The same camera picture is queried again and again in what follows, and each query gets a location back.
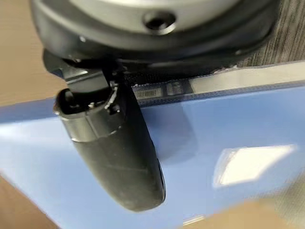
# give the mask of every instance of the device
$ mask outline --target device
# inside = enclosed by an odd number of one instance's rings
[[[205,75],[272,35],[280,0],[31,0],[54,111],[102,187],[132,211],[165,200],[135,84]]]

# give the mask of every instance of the white label strip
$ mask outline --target white label strip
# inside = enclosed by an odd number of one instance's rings
[[[189,80],[194,94],[297,81],[305,81],[305,62],[245,68]]]

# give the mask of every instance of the silver metal surface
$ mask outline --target silver metal surface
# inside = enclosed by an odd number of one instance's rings
[[[165,11],[176,17],[168,31],[183,31],[207,22],[239,0],[70,0],[91,17],[121,30],[153,33],[143,23],[146,14]]]

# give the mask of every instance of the black mount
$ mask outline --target black mount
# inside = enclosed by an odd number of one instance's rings
[[[49,72],[63,78],[54,106],[85,163],[123,207],[144,211],[165,200],[165,185],[146,123],[122,69],[107,59],[66,61],[48,51]]]

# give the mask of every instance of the black cylinder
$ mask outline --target black cylinder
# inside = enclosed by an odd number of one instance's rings
[[[56,113],[102,187],[120,205],[132,211],[162,204],[165,199],[162,171],[130,89],[125,85],[119,87],[114,112],[106,109],[107,103],[84,110],[75,105],[71,108],[67,93],[69,90],[63,90],[57,96]]]

